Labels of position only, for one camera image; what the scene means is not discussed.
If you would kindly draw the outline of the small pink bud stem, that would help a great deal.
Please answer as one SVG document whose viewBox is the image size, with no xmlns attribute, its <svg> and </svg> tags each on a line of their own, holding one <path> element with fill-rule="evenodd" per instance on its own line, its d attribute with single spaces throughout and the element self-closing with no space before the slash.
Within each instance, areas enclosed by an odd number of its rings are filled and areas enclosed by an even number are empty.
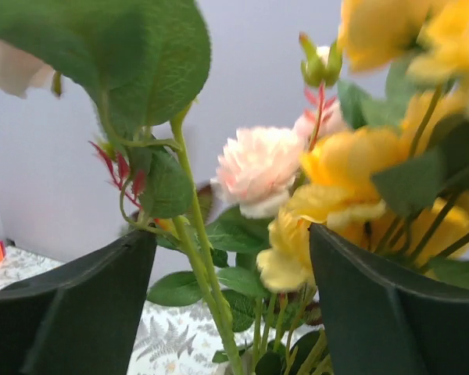
<svg viewBox="0 0 469 375">
<path fill-rule="evenodd" d="M 243 373 L 231 308 L 217 279 L 183 135 L 203 89 L 211 41 L 194 1 L 0 1 L 0 42 L 79 84 L 130 167 L 134 227 L 187 257 L 231 369 Z"/>
</svg>

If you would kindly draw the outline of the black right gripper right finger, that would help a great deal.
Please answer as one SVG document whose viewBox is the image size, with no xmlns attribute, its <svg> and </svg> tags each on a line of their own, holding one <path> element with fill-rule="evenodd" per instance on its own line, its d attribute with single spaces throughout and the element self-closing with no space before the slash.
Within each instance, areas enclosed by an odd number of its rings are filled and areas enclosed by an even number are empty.
<svg viewBox="0 0 469 375">
<path fill-rule="evenodd" d="M 469 290 L 310 226 L 310 258 L 337 374 L 469 374 Z"/>
</svg>

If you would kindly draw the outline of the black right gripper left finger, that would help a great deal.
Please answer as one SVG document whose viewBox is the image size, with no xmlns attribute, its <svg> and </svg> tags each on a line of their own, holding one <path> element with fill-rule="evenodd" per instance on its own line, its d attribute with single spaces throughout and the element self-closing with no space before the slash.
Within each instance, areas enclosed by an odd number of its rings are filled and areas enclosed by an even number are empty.
<svg viewBox="0 0 469 375">
<path fill-rule="evenodd" d="M 125 374 L 155 253 L 134 230 L 0 290 L 0 374 Z"/>
</svg>

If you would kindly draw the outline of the yellow rose stem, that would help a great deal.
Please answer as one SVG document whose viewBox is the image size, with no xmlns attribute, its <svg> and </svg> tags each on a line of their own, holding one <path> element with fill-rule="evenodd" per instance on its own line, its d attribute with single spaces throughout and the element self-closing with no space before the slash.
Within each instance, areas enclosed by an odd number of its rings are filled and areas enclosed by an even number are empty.
<svg viewBox="0 0 469 375">
<path fill-rule="evenodd" d="M 344 1 L 334 45 L 347 127 L 301 156 L 287 212 L 469 290 L 469 1 Z M 331 359 L 314 283 L 300 339 L 323 331 Z"/>
</svg>

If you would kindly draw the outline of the pink rose stem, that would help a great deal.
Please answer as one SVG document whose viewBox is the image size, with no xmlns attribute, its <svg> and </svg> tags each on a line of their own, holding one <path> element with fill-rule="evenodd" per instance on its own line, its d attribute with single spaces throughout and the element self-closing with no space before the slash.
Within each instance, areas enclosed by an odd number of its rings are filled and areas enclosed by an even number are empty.
<svg viewBox="0 0 469 375">
<path fill-rule="evenodd" d="M 192 269 L 167 275 L 149 291 L 157 305 L 183 306 L 204 300 L 218 326 L 225 354 L 237 374 L 264 373 L 264 360 L 277 356 L 283 374 L 330 374 L 323 331 L 317 342 L 292 341 L 295 328 L 320 312 L 310 261 L 309 224 L 285 206 L 302 184 L 301 156 L 328 134 L 345 129 L 340 105 L 326 98 L 342 70 L 337 45 L 316 46 L 305 34 L 299 42 L 306 95 L 314 111 L 293 128 L 243 127 L 219 155 L 215 177 L 199 191 L 229 204 L 205 224 L 195 203 L 192 218 L 166 222 L 169 247 L 184 250 Z"/>
</svg>

